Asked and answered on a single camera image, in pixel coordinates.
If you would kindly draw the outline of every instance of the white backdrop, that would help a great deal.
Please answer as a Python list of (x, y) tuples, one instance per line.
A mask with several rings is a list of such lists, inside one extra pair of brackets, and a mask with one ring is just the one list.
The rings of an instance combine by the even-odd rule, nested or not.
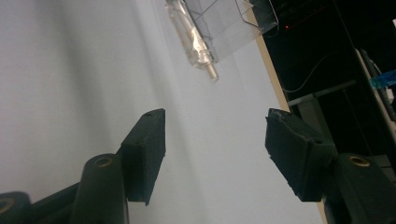
[(163, 0), (0, 0), (0, 192), (36, 202), (166, 109), (167, 152), (131, 223), (320, 223), (264, 148), (278, 107), (256, 43), (188, 64)]

